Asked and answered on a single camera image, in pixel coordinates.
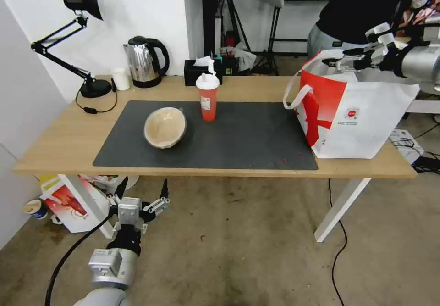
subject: red cup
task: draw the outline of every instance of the red cup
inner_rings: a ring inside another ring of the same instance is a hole
[[[215,119],[217,110],[217,88],[220,82],[213,74],[203,73],[198,77],[196,86],[200,93],[200,107],[202,108],[202,118],[210,122]]]
[[[199,89],[199,92],[202,118],[204,121],[213,121],[217,110],[217,88],[210,90]]]

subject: electric kettle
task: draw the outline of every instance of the electric kettle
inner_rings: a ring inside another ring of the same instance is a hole
[[[140,88],[158,85],[170,66],[170,57],[163,43],[138,35],[131,38],[128,44],[122,46],[127,55],[133,84]],[[164,55],[165,65],[163,68],[159,66],[159,59],[154,48],[159,48]]]

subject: black desk mat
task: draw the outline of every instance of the black desk mat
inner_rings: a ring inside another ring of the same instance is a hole
[[[143,136],[148,115],[164,106],[183,109],[187,129],[169,149]],[[281,103],[217,103],[217,118],[202,119],[199,102],[130,101],[94,166],[316,170],[295,113]]]

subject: lamp arm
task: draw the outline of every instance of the lamp arm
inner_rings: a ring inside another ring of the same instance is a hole
[[[75,25],[78,23],[80,25],[80,28],[77,28],[76,30],[70,32],[67,35],[64,35],[60,38],[53,38],[53,36],[57,35],[59,32],[65,30],[66,28],[69,28],[72,25]],[[83,78],[87,83],[94,81],[95,79],[92,78],[90,72],[85,72],[85,70],[81,70],[69,63],[66,63],[62,59],[52,55],[48,52],[49,48],[55,46],[56,44],[60,43],[61,41],[64,41],[65,39],[71,37],[72,35],[78,33],[79,31],[85,29],[87,27],[87,17],[84,16],[78,16],[75,18],[72,22],[68,23],[67,25],[61,27],[60,29],[57,29],[55,32],[49,34],[45,38],[35,41],[31,44],[31,49],[35,51],[36,53],[43,55],[47,59],[50,59],[51,61],[57,63],[58,65],[61,65],[65,69],[69,70],[70,72],[75,73],[76,75]]]

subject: red and white bag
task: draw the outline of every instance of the red and white bag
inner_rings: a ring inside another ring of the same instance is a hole
[[[324,50],[301,69],[300,90],[288,105],[295,109],[307,141],[318,158],[373,158],[419,92],[417,84],[359,82],[355,73],[333,74],[324,58],[342,50]]]

